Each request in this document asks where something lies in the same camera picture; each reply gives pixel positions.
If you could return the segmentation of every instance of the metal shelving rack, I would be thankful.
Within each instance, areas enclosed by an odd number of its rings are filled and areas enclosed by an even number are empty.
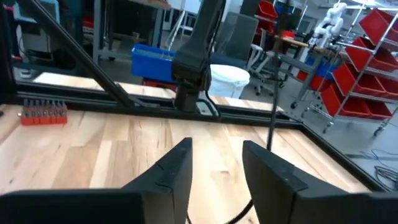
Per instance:
[[[351,28],[349,29],[347,35],[345,36],[345,39],[347,38],[347,36],[349,35],[349,33],[351,32],[352,28],[354,27],[356,21],[358,20],[359,15],[361,14],[362,10],[365,7],[365,2],[363,3],[361,9],[359,10],[354,22],[351,25]],[[374,136],[377,136],[378,134],[381,133],[381,131],[383,131],[386,126],[389,124],[391,119],[385,119],[385,120],[375,120],[375,119],[369,119],[369,118],[356,118],[356,117],[351,117],[351,116],[341,116],[339,115],[341,110],[343,109],[345,103],[347,102],[349,97],[358,97],[358,98],[364,98],[364,99],[369,99],[369,100],[374,100],[374,101],[381,101],[381,102],[385,102],[385,103],[393,103],[393,104],[398,104],[398,100],[391,100],[391,99],[387,99],[387,98],[381,98],[381,97],[376,97],[376,96],[370,96],[370,95],[364,95],[364,94],[360,94],[360,93],[355,93],[354,89],[357,86],[357,84],[359,83],[361,77],[365,74],[365,72],[372,72],[372,73],[377,73],[379,76],[382,77],[386,77],[389,79],[393,79],[393,80],[398,80],[398,73],[389,73],[389,72],[385,72],[382,70],[377,70],[374,68],[370,68],[368,67],[371,60],[373,59],[373,57],[375,56],[377,50],[379,50],[379,47],[383,44],[383,43],[387,43],[387,44],[391,44],[394,46],[398,46],[398,42],[394,42],[392,40],[388,40],[386,39],[387,34],[389,33],[389,31],[391,30],[392,26],[394,25],[394,23],[397,21],[398,19],[398,14],[395,14],[392,22],[389,24],[389,27],[387,28],[387,30],[385,31],[385,33],[383,34],[381,40],[379,41],[379,43],[377,43],[376,47],[374,50],[370,50],[370,49],[365,49],[363,47],[359,47],[356,45],[352,45],[352,44],[346,44],[344,42],[338,42],[337,44],[339,44],[336,56],[334,57],[334,59],[332,60],[333,63],[331,63],[332,65],[334,64],[334,62],[337,60],[338,56],[340,55],[340,53],[344,53],[343,51],[343,47],[344,46],[348,46],[348,47],[355,47],[357,49],[361,49],[361,50],[367,50],[369,52],[371,52],[371,56],[369,57],[368,61],[365,64],[365,68],[362,69],[357,77],[357,79],[355,80],[353,86],[351,87],[350,91],[348,92],[348,94],[344,97],[344,100],[341,102],[340,107],[338,108],[336,114],[334,116],[331,116],[329,113],[317,108],[314,104],[313,104],[313,100],[309,103],[308,107],[303,111],[302,113],[302,118],[304,118],[305,113],[308,112],[309,110],[314,110],[320,114],[322,114],[323,116],[325,116],[326,118],[328,118],[330,121],[328,122],[328,124],[326,125],[326,127],[323,129],[323,133],[326,133],[328,131],[328,129],[330,127],[332,127],[334,125],[334,122],[336,121],[336,119],[343,119],[343,120],[348,120],[348,121],[366,121],[366,122],[372,122],[372,123],[380,123],[380,126],[375,130],[374,132]],[[340,86],[337,85],[340,93],[343,93],[343,91],[341,90]],[[392,116],[394,116],[396,114],[396,112],[398,111],[398,106],[395,108],[395,110],[392,113]]]

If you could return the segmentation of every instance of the black metal frame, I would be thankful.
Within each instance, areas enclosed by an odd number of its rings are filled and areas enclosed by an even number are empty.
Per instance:
[[[7,45],[6,15],[4,8],[0,10],[0,103],[22,105],[25,99],[31,100],[61,100],[71,110],[97,111],[104,113],[131,114],[136,116],[150,116],[170,119],[186,119],[195,121],[241,124],[249,126],[269,126],[271,112],[237,108],[232,106],[218,106],[221,117],[187,113],[175,108],[173,99],[156,98],[141,95],[129,95],[123,88],[115,84],[102,69],[96,65],[86,52],[70,35],[60,27],[36,0],[17,0],[22,6],[30,9],[32,16],[43,29],[58,39],[69,49],[70,54],[81,62],[91,77],[98,82],[105,91],[87,90],[65,86],[55,86],[31,82],[17,82],[11,67],[11,50]],[[297,129],[304,133],[316,145],[331,156],[337,163],[353,174],[367,188],[373,191],[389,191],[376,179],[358,167],[353,161],[340,153],[331,144],[306,125],[291,119],[283,113],[278,113],[277,128]]]

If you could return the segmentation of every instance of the wooden table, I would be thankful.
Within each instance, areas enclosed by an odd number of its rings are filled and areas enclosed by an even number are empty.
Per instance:
[[[45,73],[35,80],[98,88],[88,78]],[[170,97],[169,90],[123,84],[126,91]],[[269,109],[266,103],[216,98],[218,103]],[[193,137],[189,215],[193,223],[225,223],[248,203],[242,142],[265,146],[268,128],[69,111],[66,125],[20,126],[20,106],[2,106],[0,192],[18,189],[121,187],[184,137]],[[368,191],[297,130],[277,129],[273,152],[349,192]],[[241,223],[258,223],[252,209]]]

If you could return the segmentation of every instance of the chair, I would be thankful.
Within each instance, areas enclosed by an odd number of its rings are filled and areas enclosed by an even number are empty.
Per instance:
[[[254,17],[229,12],[216,37],[211,63],[247,68],[257,25]]]

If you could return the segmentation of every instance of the metal cart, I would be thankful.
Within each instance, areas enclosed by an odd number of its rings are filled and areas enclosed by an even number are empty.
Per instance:
[[[354,20],[354,22],[351,25],[351,29],[353,28],[353,26],[355,25],[356,21],[358,20],[358,17],[361,14],[363,8],[364,8],[364,5],[359,10],[358,15],[356,16],[356,19]],[[398,42],[393,42],[391,40],[387,40],[386,39],[387,34],[391,30],[391,28],[394,25],[394,23],[397,20],[397,18],[398,18],[398,14],[396,14],[394,16],[392,22],[389,24],[389,27],[387,28],[387,30],[385,31],[385,33],[381,37],[381,40],[377,43],[376,48],[374,50],[370,50],[370,49],[367,49],[367,48],[362,48],[362,47],[359,47],[359,46],[356,46],[356,45],[346,44],[344,42],[338,42],[337,43],[339,46],[338,46],[337,54],[334,57],[334,60],[336,60],[338,58],[337,56],[340,54],[340,52],[344,52],[343,51],[343,47],[344,46],[346,46],[346,47],[354,47],[356,49],[361,49],[361,50],[367,50],[367,51],[371,52],[371,56],[366,61],[364,69],[362,69],[359,72],[359,75],[355,79],[355,82],[354,82],[353,86],[350,88],[348,94],[346,94],[344,96],[344,99],[341,102],[341,104],[340,104],[340,106],[339,106],[339,108],[338,108],[338,110],[337,110],[337,112],[335,113],[334,116],[330,115],[327,111],[320,110],[319,108],[314,106],[313,105],[313,100],[312,100],[310,102],[309,106],[303,111],[302,118],[304,118],[305,113],[308,112],[309,110],[314,110],[314,111],[322,114],[326,118],[328,118],[330,121],[328,122],[328,124],[323,129],[323,133],[326,133],[328,131],[328,129],[334,125],[334,122],[336,121],[336,119],[345,119],[345,120],[349,120],[349,121],[367,121],[367,122],[380,123],[380,127],[378,127],[375,130],[374,136],[377,136],[378,134],[381,133],[381,131],[383,131],[385,129],[385,127],[389,124],[390,119],[375,120],[375,119],[369,119],[369,118],[356,118],[356,117],[351,117],[351,116],[341,116],[339,114],[342,111],[342,109],[343,109],[343,107],[344,107],[344,105],[347,102],[349,97],[364,98],[364,99],[380,101],[380,102],[385,102],[385,103],[398,103],[398,100],[390,100],[390,99],[386,99],[386,98],[381,98],[381,97],[376,97],[376,96],[371,96],[371,95],[364,95],[364,94],[359,94],[359,93],[355,93],[354,92],[354,89],[357,87],[357,84],[359,83],[361,77],[364,75],[365,72],[377,73],[380,76],[384,76],[384,77],[387,77],[387,78],[390,78],[390,79],[398,80],[398,74],[389,73],[389,72],[385,72],[385,71],[382,71],[382,70],[377,70],[375,68],[369,68],[369,64],[371,63],[371,60],[373,59],[373,57],[375,56],[377,50],[379,50],[379,47],[382,45],[383,42],[384,43],[388,43],[390,45],[398,46]],[[342,93],[342,90],[341,90],[340,86],[339,85],[337,85],[337,86],[338,86],[338,89],[339,89],[340,93]],[[398,111],[398,107],[395,108],[394,112],[392,113],[392,116],[394,116],[397,111]]]

